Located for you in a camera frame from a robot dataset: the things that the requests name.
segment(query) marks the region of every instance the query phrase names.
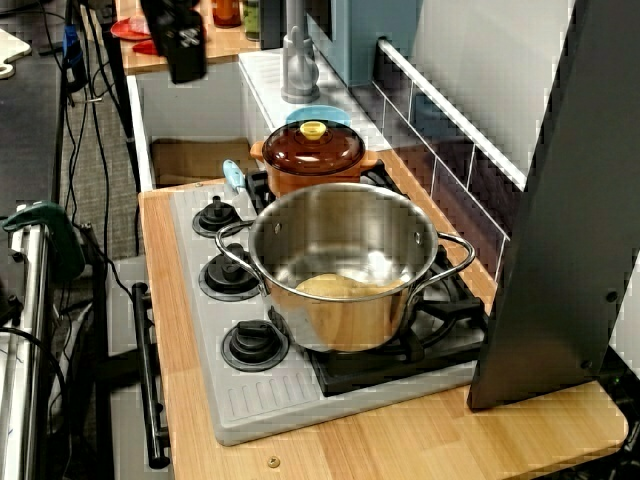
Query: wooden countertop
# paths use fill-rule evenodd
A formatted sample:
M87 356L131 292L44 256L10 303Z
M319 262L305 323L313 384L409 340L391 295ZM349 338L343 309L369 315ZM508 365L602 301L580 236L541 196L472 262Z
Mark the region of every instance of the wooden countertop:
M393 152L381 155L398 187L453 228ZM177 480L534 478L614 453L628 433L597 382L471 413L468 387L398 403L234 447L214 438L169 208L174 189L140 196L142 227L171 457ZM460 257L448 248L451 257ZM476 261L465 281L493 301L495 285ZM270 468L270 458L280 465Z
M136 14L142 15L139 0L116 0L116 9L118 20ZM236 28L217 28L213 24L211 0L201 0L196 10L202 15L207 28L207 60L210 64L236 62L239 53L260 50L259 42L246 39L244 25ZM133 45L135 45L134 42L125 40L121 42L125 74L137 75L167 70L167 61L164 57L135 53Z

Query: red object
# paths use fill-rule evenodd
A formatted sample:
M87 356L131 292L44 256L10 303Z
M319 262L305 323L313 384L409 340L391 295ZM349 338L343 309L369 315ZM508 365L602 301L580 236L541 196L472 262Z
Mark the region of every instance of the red object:
M151 38L151 35L131 30L128 18L116 22L113 27L111 27L111 34L121 40L129 40L130 42L140 42Z
M133 51L144 55L158 55L158 50L156 50L153 40L145 40L144 42L136 43L133 46Z
M242 25L239 0L216 0L213 7L213 23L216 27L231 28Z

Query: blue bowl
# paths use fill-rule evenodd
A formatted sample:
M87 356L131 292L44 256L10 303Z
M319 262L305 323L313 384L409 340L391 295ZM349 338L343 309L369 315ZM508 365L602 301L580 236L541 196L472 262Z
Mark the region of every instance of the blue bowl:
M303 122L305 120L325 120L351 126L351 117L344 110L328 105L310 105L292 112L287 117L287 123Z

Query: bottle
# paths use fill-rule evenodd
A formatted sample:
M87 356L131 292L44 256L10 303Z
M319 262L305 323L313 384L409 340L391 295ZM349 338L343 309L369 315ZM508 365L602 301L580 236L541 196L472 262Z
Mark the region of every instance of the bottle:
M216 27L231 28L242 25L239 0L216 0L212 6L213 23Z
M247 40L260 41L260 0L244 0L242 10Z

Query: toy stove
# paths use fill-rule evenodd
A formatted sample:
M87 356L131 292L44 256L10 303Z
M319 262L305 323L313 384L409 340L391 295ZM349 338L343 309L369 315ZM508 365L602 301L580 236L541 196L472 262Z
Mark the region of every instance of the toy stove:
M257 283L223 257L212 238L222 226L253 220L275 201L266 172L247 190L227 185L171 197L181 274L189 296L200 363L217 440L235 445L352 415L471 382L484 339L483 303L459 276L425 291L415 322L390 343L366 352L318 353L287 337ZM380 162L363 183L398 192ZM249 261L249 231L227 243ZM440 247L431 274L450 266Z

